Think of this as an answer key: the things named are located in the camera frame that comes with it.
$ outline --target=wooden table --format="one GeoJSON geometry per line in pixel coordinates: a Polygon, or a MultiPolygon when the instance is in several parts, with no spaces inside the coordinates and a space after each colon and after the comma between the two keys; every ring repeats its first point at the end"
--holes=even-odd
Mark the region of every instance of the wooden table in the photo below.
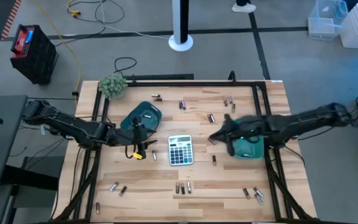
{"type": "MultiPolygon", "coordinates": [[[[97,81],[83,82],[76,116],[92,115],[97,84],[97,81]]],[[[290,114],[283,83],[266,81],[266,86],[272,113],[290,114]]],[[[259,98],[262,104],[262,94],[259,94],[259,98]]],[[[99,114],[102,112],[103,101],[102,99],[99,114]]],[[[157,133],[149,139],[156,139],[158,142],[149,146],[147,159],[142,161],[127,159],[123,147],[103,146],[94,193],[92,222],[275,220],[264,160],[235,159],[227,154],[223,143],[214,146],[207,140],[211,133],[220,129],[224,113],[229,113],[232,118],[256,114],[250,87],[129,87],[122,99],[110,102],[108,117],[119,125],[142,101],[152,102],[163,113],[157,133]],[[161,94],[163,102],[152,101],[151,94],[161,94]],[[229,95],[233,96],[236,104],[235,113],[231,112],[230,106],[225,107],[223,104],[223,97],[229,95]],[[179,110],[180,100],[185,100],[186,111],[179,110]],[[216,123],[209,123],[206,116],[208,113],[214,114],[216,123]],[[195,153],[193,165],[170,166],[168,137],[176,134],[192,136],[195,153]],[[157,161],[152,158],[152,150],[157,152],[157,161]],[[216,156],[216,166],[213,166],[212,155],[216,156]],[[114,192],[110,192],[109,189],[115,182],[119,182],[119,186],[114,192]],[[177,182],[191,182],[192,194],[176,194],[177,182]],[[123,186],[127,186],[127,191],[119,197],[123,186]],[[250,200],[246,199],[242,191],[245,187],[252,196],[250,200]],[[259,205],[255,199],[252,190],[254,187],[264,193],[263,205],[259,205]],[[101,206],[99,215],[96,214],[96,202],[101,206]]],[[[300,153],[296,141],[290,141],[287,146],[300,153]]],[[[60,176],[55,217],[70,201],[77,152],[77,143],[70,142],[60,176]]],[[[84,150],[80,152],[76,167],[75,190],[80,179],[83,155],[84,150]]],[[[281,150],[281,156],[289,191],[305,211],[315,217],[313,199],[302,161],[286,149],[281,150]]],[[[277,192],[284,217],[282,195],[278,189],[277,192]]],[[[85,214],[87,192],[83,198],[80,217],[85,214]]]]}

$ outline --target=red and black box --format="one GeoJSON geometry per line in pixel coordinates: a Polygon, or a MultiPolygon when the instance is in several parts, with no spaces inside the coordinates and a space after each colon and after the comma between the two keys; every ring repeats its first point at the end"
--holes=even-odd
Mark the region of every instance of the red and black box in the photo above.
{"type": "Polygon", "coordinates": [[[33,84],[48,84],[57,61],[56,47],[40,26],[19,24],[12,44],[12,66],[33,84]]]}

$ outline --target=gray floor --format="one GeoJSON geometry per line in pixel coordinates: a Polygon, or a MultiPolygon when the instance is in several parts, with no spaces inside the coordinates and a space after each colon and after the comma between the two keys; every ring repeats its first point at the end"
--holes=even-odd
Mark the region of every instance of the gray floor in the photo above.
{"type": "MultiPolygon", "coordinates": [[[[90,34],[99,24],[76,21],[66,14],[66,1],[40,0],[62,34],[90,34]]],[[[190,29],[250,28],[248,15],[231,12],[232,1],[191,0],[190,29]]],[[[256,0],[258,27],[301,27],[306,25],[312,0],[256,0]]],[[[114,27],[123,30],[172,30],[170,1],[117,0],[126,17],[114,27]]],[[[93,19],[94,7],[79,8],[93,19]]],[[[114,20],[120,11],[106,3],[106,19],[114,20]]],[[[17,25],[39,24],[48,35],[55,31],[34,6],[23,1],[14,21],[17,25]]],[[[194,73],[196,79],[226,79],[234,70],[240,79],[263,79],[252,33],[193,35],[194,47],[185,53],[172,51],[166,40],[148,37],[115,37],[80,40],[70,46],[83,67],[83,80],[97,80],[114,71],[118,57],[134,57],[138,64],[126,75],[194,73]]],[[[305,31],[260,33],[271,79],[283,80],[293,113],[330,102],[344,103],[352,110],[358,96],[358,50],[345,49],[339,38],[333,42],[311,40],[305,31]]],[[[51,84],[32,85],[11,67],[11,42],[0,42],[0,95],[26,94],[38,97],[70,97],[77,81],[77,68],[69,51],[58,48],[60,58],[51,84]]],[[[51,100],[51,104],[73,113],[74,103],[51,100]]],[[[58,138],[39,131],[20,130],[12,154],[27,146],[23,156],[33,156],[58,138]]],[[[51,156],[63,156],[62,144],[51,156]]],[[[300,143],[306,171],[319,218],[358,223],[358,128],[337,128],[300,143]]],[[[22,164],[23,157],[9,163],[22,164]]],[[[40,222],[49,218],[50,206],[21,208],[15,223],[40,222]]]]}

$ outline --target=white cable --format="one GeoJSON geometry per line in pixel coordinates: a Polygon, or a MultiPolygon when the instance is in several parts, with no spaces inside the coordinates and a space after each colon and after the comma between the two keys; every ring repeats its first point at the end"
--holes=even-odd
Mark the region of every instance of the white cable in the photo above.
{"type": "Polygon", "coordinates": [[[113,29],[113,30],[116,30],[116,31],[122,32],[122,33],[135,33],[135,34],[137,34],[137,35],[141,35],[141,36],[144,36],[144,37],[151,37],[151,38],[158,38],[158,39],[169,40],[169,38],[167,38],[167,37],[157,37],[157,36],[153,36],[153,35],[141,34],[140,32],[136,32],[136,31],[124,31],[124,30],[119,30],[119,29],[114,28],[114,27],[106,26],[106,25],[104,24],[104,9],[103,9],[103,1],[102,1],[102,0],[100,0],[100,4],[101,4],[101,6],[102,6],[103,25],[104,25],[105,28],[113,29]]]}

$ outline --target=green plant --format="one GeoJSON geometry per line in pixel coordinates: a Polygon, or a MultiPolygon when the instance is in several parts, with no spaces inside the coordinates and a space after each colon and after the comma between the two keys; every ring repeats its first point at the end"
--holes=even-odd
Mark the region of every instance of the green plant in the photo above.
{"type": "Polygon", "coordinates": [[[99,81],[99,91],[109,100],[123,97],[127,86],[126,79],[116,73],[102,77],[99,81]]]}

